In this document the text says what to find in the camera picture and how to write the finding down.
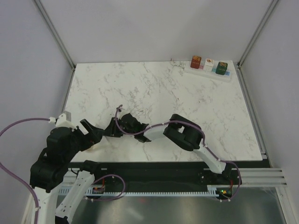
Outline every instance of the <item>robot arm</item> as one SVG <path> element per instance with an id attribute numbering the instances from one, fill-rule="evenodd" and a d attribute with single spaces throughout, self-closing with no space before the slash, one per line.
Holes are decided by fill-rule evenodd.
<path id="1" fill-rule="evenodd" d="M 116 125 L 115 119 L 115 117 L 111 119 L 109 126 L 105 130 L 94 127 L 84 119 L 80 123 L 88 133 L 83 134 L 78 126 L 71 123 L 71 115 L 68 112 L 61 114 L 58 119 L 50 118 L 50 123 L 55 123 L 56 128 L 50 132 L 50 135 L 47 137 L 47 147 L 41 152 L 37 162 L 33 164 L 30 170 L 30 185 L 34 188 L 40 200 L 39 224 L 71 223 L 84 193 L 95 180 L 93 169 L 97 163 L 80 169 L 71 191 L 59 207 L 55 209 L 58 191 L 63 177 L 68 171 L 68 164 L 77 152 L 89 149 L 94 144 L 100 142 L 103 136 L 123 136 L 123 132 Z M 203 159 L 212 172 L 223 174 L 225 170 L 229 169 L 224 162 L 215 159 L 205 147 L 200 147 L 200 142 L 203 139 L 200 131 L 175 121 L 192 124 L 198 128 L 200 126 L 177 114 L 173 114 L 170 121 L 174 122 L 151 128 L 135 135 L 135 139 L 146 144 L 146 142 L 165 136 L 183 150 L 194 151 Z M 140 123 L 130 113 L 118 118 L 117 122 L 120 124 L 120 128 L 128 133 L 142 132 L 148 126 L 148 124 Z"/>

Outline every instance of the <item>white cube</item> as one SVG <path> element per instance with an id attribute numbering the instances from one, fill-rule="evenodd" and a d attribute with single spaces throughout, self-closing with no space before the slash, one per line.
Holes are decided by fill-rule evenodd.
<path id="1" fill-rule="evenodd" d="M 213 66 L 214 66 L 214 60 L 207 58 L 203 70 L 211 72 Z"/>

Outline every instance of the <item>green cube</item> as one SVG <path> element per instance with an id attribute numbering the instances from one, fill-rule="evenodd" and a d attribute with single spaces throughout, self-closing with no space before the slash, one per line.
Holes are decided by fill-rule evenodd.
<path id="1" fill-rule="evenodd" d="M 228 69 L 228 64 L 225 62 L 219 62 L 216 68 L 216 74 L 225 75 L 226 70 Z"/>

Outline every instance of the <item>white bracket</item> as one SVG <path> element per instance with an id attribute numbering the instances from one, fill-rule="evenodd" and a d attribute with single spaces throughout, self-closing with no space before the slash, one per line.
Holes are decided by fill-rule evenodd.
<path id="1" fill-rule="evenodd" d="M 156 139 L 164 138 L 163 132 L 167 126 L 158 126 L 147 130 L 143 135 L 145 138 L 153 141 Z"/>
<path id="2" fill-rule="evenodd" d="M 87 171 L 79 172 L 70 192 L 57 207 L 56 216 L 61 218 L 67 217 L 67 221 L 71 224 L 77 207 L 93 182 L 94 175 L 91 175 Z"/>
<path id="3" fill-rule="evenodd" d="M 47 193 L 45 189 L 34 188 L 34 191 L 38 198 L 39 212 L 38 212 L 38 224 L 55 224 L 55 209 L 58 198 L 58 193 L 62 184 L 59 184 L 50 193 Z M 35 204 L 33 203 L 31 223 L 34 223 L 34 215 L 36 212 Z"/>
<path id="4" fill-rule="evenodd" d="M 202 144 L 200 149 L 193 150 L 209 166 L 213 173 L 221 174 L 225 169 L 226 163 L 218 161 Z"/>
<path id="5" fill-rule="evenodd" d="M 56 127 L 69 127 L 71 129 L 77 129 L 76 125 L 71 123 L 71 113 L 63 112 L 57 119 Z"/>

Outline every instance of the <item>metal frame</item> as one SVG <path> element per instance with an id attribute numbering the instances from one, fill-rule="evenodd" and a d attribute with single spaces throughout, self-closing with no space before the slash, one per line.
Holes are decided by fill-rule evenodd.
<path id="1" fill-rule="evenodd" d="M 260 128 L 257 116 L 256 116 L 256 111 L 254 109 L 252 100 L 250 98 L 248 88 L 245 84 L 244 76 L 243 76 L 239 66 L 237 65 L 237 63 L 235 63 L 235 70 L 236 70 L 236 73 L 237 73 L 237 76 L 239 79 L 241 90 L 242 90 L 242 93 L 243 93 L 243 96 L 245 99 L 245 103 L 246 103 L 246 106 L 247 106 L 247 109 L 249 112 L 249 116 L 250 116 L 250 119 L 252 122 L 252 126 L 253 126 L 254 132 L 256 134 L 258 145 L 260 147 L 261 153 L 266 154 L 266 145 L 265 145 L 265 142 L 262 137 L 262 132 L 261 132 L 261 128 Z"/>
<path id="2" fill-rule="evenodd" d="M 260 21 L 260 23 L 258 24 L 254 34 L 252 35 L 252 38 L 250 39 L 244 53 L 241 56 L 241 59 L 238 63 L 239 66 L 242 66 L 248 53 L 250 52 L 252 46 L 254 45 L 254 43 L 256 42 L 257 38 L 259 37 L 260 33 L 262 32 L 265 24 L 267 23 L 267 21 L 269 20 L 270 16 L 272 15 L 272 13 L 274 12 L 274 9 L 276 8 L 276 6 L 278 5 L 278 3 L 280 2 L 280 0 L 272 0 L 272 2 L 269 4 L 265 14 L 263 15 L 262 20 Z"/>
<path id="3" fill-rule="evenodd" d="M 55 42 L 57 43 L 59 49 L 61 50 L 62 54 L 64 55 L 65 59 L 67 60 L 68 64 L 70 65 L 72 70 L 75 70 L 76 65 L 73 62 L 73 60 L 71 59 L 70 54 L 68 53 L 67 49 L 65 48 L 65 45 L 62 41 L 62 39 L 60 38 L 58 32 L 56 31 L 46 9 L 44 8 L 43 4 L 41 3 L 40 0 L 32 0 L 35 4 L 35 6 L 37 7 L 38 11 L 40 12 L 43 20 L 45 21 L 46 25 L 48 26 L 50 32 L 52 33 Z"/>
<path id="4" fill-rule="evenodd" d="M 64 98 L 64 104 L 63 104 L 63 109 L 62 109 L 62 111 L 63 111 L 65 109 L 65 105 L 66 105 L 67 98 L 69 95 L 69 91 L 70 91 L 71 83 L 72 83 L 72 80 L 74 77 L 74 71 L 75 71 L 76 65 L 73 62 L 73 60 L 71 59 L 65 45 L 63 44 L 63 41 L 61 40 L 58 32 L 56 31 L 56 29 L 55 29 L 49 15 L 47 14 L 43 4 L 41 3 L 41 1 L 33 0 L 33 2 L 37 6 L 38 10 L 41 13 L 42 18 L 44 19 L 45 23 L 49 27 L 55 41 L 57 42 L 59 48 L 61 49 L 63 55 L 65 56 L 65 59 L 68 61 L 70 67 L 72 68 L 72 77 L 71 77 L 71 81 L 70 81 L 70 84 L 68 87 L 67 94 Z M 247 109 L 249 111 L 250 119 L 251 119 L 251 122 L 252 122 L 252 125 L 254 128 L 256 137 L 257 137 L 257 141 L 258 141 L 263 159 L 267 159 L 266 145 L 263 140 L 263 135 L 262 135 L 262 131 L 261 131 L 261 128 L 259 125 L 257 115 L 256 115 L 256 111 L 254 109 L 253 102 L 250 98 L 249 91 L 246 86 L 246 81 L 244 80 L 244 76 L 242 74 L 241 67 L 242 67 L 244 61 L 246 60 L 249 52 L 251 51 L 252 47 L 254 46 L 255 42 L 257 41 L 259 35 L 261 34 L 262 30 L 264 29 L 265 24 L 267 23 L 267 21 L 273 14 L 275 8 L 279 4 L 279 2 L 280 2 L 280 0 L 272 0 L 271 1 L 265 14 L 263 15 L 263 17 L 261 19 L 259 25 L 257 26 L 254 34 L 252 35 L 252 38 L 251 38 L 250 42 L 248 43 L 244 53 L 242 54 L 239 62 L 235 64 L 235 68 L 236 68 L 237 76 L 238 76 L 238 79 L 240 82 L 241 90 L 242 90 L 244 98 L 245 98 Z M 284 175 L 283 175 L 281 169 L 279 169 L 279 168 L 241 168 L 240 171 L 241 171 L 241 176 L 242 176 L 242 181 L 243 181 L 243 184 L 241 185 L 241 187 L 276 187 L 278 199 L 279 199 L 280 205 L 282 207 L 286 222 L 288 224 L 296 224 L 296 223 L 299 224 L 299 220 L 298 220 L 298 218 L 296 219 L 296 214 L 293 210 L 292 204 L 290 203 L 290 197 L 288 196 L 288 187 L 286 185 L 286 181 L 285 181 L 285 178 L 284 178 Z M 63 186 L 70 186 L 72 184 L 73 180 L 75 180 L 75 175 L 71 172 L 68 172 L 64 178 Z M 24 218 L 25 222 L 28 221 L 28 220 L 26 220 L 26 218 L 27 218 L 26 214 L 24 214 L 24 217 L 25 217 Z"/>

